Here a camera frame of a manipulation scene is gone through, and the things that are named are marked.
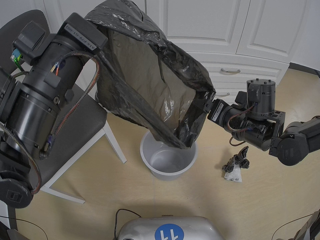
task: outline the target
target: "metal handle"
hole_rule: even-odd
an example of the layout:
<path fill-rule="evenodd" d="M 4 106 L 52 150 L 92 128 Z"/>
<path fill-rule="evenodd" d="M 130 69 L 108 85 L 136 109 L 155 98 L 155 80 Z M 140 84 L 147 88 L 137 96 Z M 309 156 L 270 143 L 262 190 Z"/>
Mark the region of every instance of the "metal handle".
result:
<path fill-rule="evenodd" d="M 229 96 L 230 93 L 228 92 L 227 94 L 216 94 L 216 96 L 219 96 L 219 97 L 226 97 L 226 96 Z"/>
<path fill-rule="evenodd" d="M 225 73 L 230 73 L 230 74 L 237 74 L 237 73 L 240 73 L 241 70 L 238 69 L 237 71 L 230 71 L 230 70 L 225 70 L 225 69 L 221 69 L 222 72 L 225 72 Z"/>

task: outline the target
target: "blue circular logo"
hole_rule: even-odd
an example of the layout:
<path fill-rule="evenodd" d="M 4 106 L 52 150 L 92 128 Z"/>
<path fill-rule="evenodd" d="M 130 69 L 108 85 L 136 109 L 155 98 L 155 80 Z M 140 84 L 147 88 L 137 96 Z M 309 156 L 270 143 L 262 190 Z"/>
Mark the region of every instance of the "blue circular logo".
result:
<path fill-rule="evenodd" d="M 164 224 L 155 231 L 155 240 L 183 240 L 184 232 L 176 224 Z"/>

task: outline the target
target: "chair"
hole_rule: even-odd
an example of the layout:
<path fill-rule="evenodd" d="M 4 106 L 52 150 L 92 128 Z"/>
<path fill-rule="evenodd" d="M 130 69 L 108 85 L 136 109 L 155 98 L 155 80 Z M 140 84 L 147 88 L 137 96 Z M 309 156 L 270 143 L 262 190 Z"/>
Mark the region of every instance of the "chair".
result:
<path fill-rule="evenodd" d="M 25 12 L 0 29 L 0 40 L 2 42 L 0 66 L 9 74 L 16 70 L 16 66 L 10 61 L 12 42 L 31 20 L 45 29 L 46 33 L 49 33 L 48 23 L 40 10 Z M 73 91 L 74 98 L 62 109 L 58 116 L 58 121 L 83 94 L 83 90 L 76 84 L 73 87 Z M 87 95 L 60 130 L 50 156 L 47 159 L 37 161 L 42 175 L 41 190 L 83 204 L 85 200 L 82 197 L 55 190 L 51 186 L 103 135 L 107 137 L 118 158 L 125 163 L 126 158 L 107 122 L 107 111 Z M 30 181 L 33 186 L 37 183 L 35 172 L 32 170 L 30 171 Z"/>

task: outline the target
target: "tied black plastic bag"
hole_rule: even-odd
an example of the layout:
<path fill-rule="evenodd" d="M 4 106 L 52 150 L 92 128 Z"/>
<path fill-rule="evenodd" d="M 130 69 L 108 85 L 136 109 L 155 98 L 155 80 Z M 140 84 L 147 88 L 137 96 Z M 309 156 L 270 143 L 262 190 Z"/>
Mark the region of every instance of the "tied black plastic bag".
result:
<path fill-rule="evenodd" d="M 99 102 L 168 146 L 191 147 L 206 119 L 198 101 L 215 94 L 207 70 L 132 1 L 106 0 L 85 18 L 108 37 L 99 54 Z"/>

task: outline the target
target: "barcode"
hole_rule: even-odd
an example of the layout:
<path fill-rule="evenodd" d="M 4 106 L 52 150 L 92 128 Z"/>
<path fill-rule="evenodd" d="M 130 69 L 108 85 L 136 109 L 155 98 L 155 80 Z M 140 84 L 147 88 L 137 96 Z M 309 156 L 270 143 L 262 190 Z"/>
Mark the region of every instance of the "barcode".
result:
<path fill-rule="evenodd" d="M 214 113 L 214 116 L 213 116 L 213 119 L 212 119 L 213 122 L 215 122 L 215 121 L 217 120 L 217 118 L 218 118 L 218 116 L 219 116 L 222 108 L 223 108 L 223 104 L 220 103 L 220 105 L 218 106 L 218 109 L 217 109 L 216 113 Z"/>

